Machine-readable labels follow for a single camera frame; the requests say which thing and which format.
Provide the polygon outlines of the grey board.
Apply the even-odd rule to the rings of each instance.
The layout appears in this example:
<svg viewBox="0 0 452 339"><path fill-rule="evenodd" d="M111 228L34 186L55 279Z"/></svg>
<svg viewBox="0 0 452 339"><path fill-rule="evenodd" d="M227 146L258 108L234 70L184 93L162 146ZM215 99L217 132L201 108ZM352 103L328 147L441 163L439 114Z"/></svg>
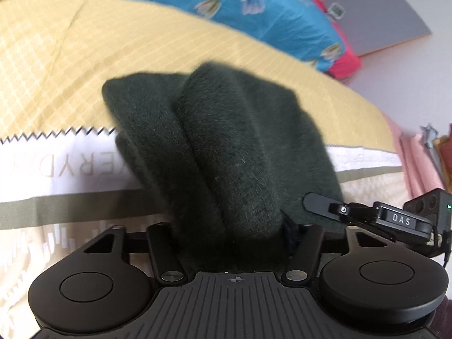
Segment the grey board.
<svg viewBox="0 0 452 339"><path fill-rule="evenodd" d="M358 56L431 34L406 0L325 0L324 3Z"/></svg>

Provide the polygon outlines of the red blanket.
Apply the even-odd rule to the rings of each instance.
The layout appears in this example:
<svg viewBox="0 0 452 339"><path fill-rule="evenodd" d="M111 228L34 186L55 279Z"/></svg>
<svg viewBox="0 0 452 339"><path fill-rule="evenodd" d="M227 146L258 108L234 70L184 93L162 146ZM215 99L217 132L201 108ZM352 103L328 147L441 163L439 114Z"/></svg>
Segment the red blanket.
<svg viewBox="0 0 452 339"><path fill-rule="evenodd" d="M352 50L339 23L331 17L321 0L305 0L303 13L303 49L300 59L311 68L344 81L361 68L361 60Z"/></svg>

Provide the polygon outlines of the yellow beige patterned bedsheet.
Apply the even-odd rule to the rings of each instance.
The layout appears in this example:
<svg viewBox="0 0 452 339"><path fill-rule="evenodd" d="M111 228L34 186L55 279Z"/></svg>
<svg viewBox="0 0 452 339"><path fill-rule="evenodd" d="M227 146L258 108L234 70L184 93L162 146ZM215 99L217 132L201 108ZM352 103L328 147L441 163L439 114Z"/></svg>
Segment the yellow beige patterned bedsheet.
<svg viewBox="0 0 452 339"><path fill-rule="evenodd" d="M111 77L223 62L292 89L344 198L410 198L400 128L350 88L239 31L137 0L1 0L1 336L30 338L28 289L104 230L167 220L116 150Z"/></svg>

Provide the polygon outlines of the dark green knit garment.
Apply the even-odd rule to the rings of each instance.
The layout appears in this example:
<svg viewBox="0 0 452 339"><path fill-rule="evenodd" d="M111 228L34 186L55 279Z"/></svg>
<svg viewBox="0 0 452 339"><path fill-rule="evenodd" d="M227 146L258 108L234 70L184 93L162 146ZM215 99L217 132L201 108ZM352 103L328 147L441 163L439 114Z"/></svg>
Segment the dark green knit garment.
<svg viewBox="0 0 452 339"><path fill-rule="evenodd" d="M189 269L278 268L298 225L343 232L303 208L307 193L341 201L342 191L320 131L286 87L208 62L113 78L102 95L116 146L174 217Z"/></svg>

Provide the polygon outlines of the pink fabric at bedside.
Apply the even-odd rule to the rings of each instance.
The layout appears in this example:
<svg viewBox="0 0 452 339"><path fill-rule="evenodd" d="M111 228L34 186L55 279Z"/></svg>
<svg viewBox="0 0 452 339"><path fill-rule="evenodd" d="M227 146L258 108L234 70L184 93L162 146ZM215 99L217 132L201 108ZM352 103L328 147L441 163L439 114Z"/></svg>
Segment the pink fabric at bedside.
<svg viewBox="0 0 452 339"><path fill-rule="evenodd" d="M437 153L440 140L435 139L433 148L426 143L427 129L414 135L403 133L401 127L389 116L384 115L392 132L395 149L402 163L402 170L410 198L419 197L436 188L451 192L451 175L444 174L446 168L440 159L435 161L432 155Z"/></svg>

